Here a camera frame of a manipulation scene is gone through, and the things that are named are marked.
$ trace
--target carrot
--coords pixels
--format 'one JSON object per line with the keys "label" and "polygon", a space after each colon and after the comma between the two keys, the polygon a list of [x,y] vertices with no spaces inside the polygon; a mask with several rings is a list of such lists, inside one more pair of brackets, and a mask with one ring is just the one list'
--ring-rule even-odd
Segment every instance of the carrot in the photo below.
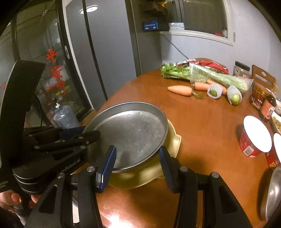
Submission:
{"label": "carrot", "polygon": [[169,86],[167,88],[169,91],[183,95],[183,96],[195,96],[197,99],[203,97],[203,93],[196,94],[193,89],[189,86],[182,86],[182,85],[176,85],[176,86]]}
{"label": "carrot", "polygon": [[[210,80],[210,79],[207,79],[207,83],[208,83],[209,85],[211,85],[211,84],[218,84],[218,83],[216,83],[216,82],[214,82],[214,81],[212,81],[212,80]],[[222,86],[222,85],[220,85],[220,87],[223,89],[222,94],[223,94],[223,95],[226,95],[227,89],[226,89],[224,86]]]}
{"label": "carrot", "polygon": [[198,90],[198,91],[207,91],[209,86],[210,85],[207,83],[196,81],[193,83],[192,88],[194,88],[195,90]]}

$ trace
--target red label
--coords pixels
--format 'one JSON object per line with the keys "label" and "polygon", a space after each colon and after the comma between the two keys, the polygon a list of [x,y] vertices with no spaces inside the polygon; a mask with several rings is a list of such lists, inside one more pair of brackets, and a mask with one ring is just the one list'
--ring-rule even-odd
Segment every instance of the red label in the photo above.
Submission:
{"label": "red label", "polygon": [[250,158],[253,158],[261,153],[261,151],[252,144],[251,140],[249,139],[245,129],[239,140],[239,146],[242,152]]}
{"label": "red label", "polygon": [[274,146],[266,153],[266,162],[268,167],[272,170],[281,165]]}
{"label": "red label", "polygon": [[267,119],[270,119],[270,117],[271,117],[272,113],[274,112],[274,110],[275,110],[275,107],[273,107],[273,105],[270,104],[268,102],[268,100],[264,101],[264,103],[263,103],[263,105],[262,105],[262,107],[260,109],[260,111],[263,114],[263,116],[265,118],[267,118]]}

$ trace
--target wooden chair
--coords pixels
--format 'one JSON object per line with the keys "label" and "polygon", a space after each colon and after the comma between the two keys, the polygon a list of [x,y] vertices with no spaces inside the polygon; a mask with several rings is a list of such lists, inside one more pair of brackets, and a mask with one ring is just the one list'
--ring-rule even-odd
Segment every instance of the wooden chair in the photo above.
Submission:
{"label": "wooden chair", "polygon": [[[264,78],[266,81],[270,82],[267,83],[259,78],[257,78],[256,74],[262,78]],[[256,65],[252,65],[252,79],[254,79],[255,82],[263,85],[264,87],[268,89],[272,89],[272,84],[276,82],[276,78],[271,76],[269,73],[267,73],[265,70],[257,67]]]}

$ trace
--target human hand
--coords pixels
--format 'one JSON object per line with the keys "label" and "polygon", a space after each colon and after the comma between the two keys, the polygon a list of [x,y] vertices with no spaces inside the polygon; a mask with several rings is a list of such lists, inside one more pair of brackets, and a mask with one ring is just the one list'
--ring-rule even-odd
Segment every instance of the human hand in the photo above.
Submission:
{"label": "human hand", "polygon": [[0,207],[14,213],[12,206],[21,204],[19,194],[8,190],[0,193]]}
{"label": "human hand", "polygon": [[[29,201],[29,207],[34,208],[41,195],[32,195]],[[14,213],[13,207],[21,204],[21,197],[14,191],[8,190],[0,193],[0,207]]]}

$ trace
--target wooden table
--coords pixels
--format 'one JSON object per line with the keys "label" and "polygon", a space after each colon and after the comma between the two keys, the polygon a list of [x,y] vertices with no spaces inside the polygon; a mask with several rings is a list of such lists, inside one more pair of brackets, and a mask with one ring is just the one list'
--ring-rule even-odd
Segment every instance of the wooden table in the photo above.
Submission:
{"label": "wooden table", "polygon": [[[259,217],[259,205],[264,183],[271,171],[265,154],[246,157],[238,144],[243,119],[258,118],[249,103],[249,94],[234,107],[225,97],[218,100],[207,95],[197,100],[167,90],[171,85],[188,82],[164,79],[154,70],[126,83],[102,107],[101,111],[118,103],[144,101],[158,106],[182,136],[178,159],[196,173],[218,172],[241,206],[254,228],[265,224]],[[270,124],[266,124],[273,135]],[[173,227],[179,194],[172,194],[164,179],[132,190],[109,186],[97,194],[103,224],[111,228],[171,228]],[[202,223],[202,195],[198,200],[198,225]]]}

